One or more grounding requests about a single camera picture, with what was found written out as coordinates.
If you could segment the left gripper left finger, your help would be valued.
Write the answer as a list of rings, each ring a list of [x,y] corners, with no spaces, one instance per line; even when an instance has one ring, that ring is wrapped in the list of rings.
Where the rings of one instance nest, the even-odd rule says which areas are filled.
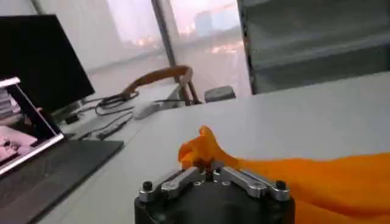
[[[158,203],[177,198],[186,187],[206,180],[211,166],[198,162],[186,169],[172,170],[158,177],[147,180],[138,190],[138,200],[142,203]]]

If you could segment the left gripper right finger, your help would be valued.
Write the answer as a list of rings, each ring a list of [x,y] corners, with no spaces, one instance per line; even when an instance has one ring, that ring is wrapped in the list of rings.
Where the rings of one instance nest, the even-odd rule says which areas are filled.
[[[253,198],[263,198],[266,195],[277,201],[289,201],[291,198],[290,188],[284,181],[271,181],[248,170],[220,167],[213,171],[213,179],[234,183]]]

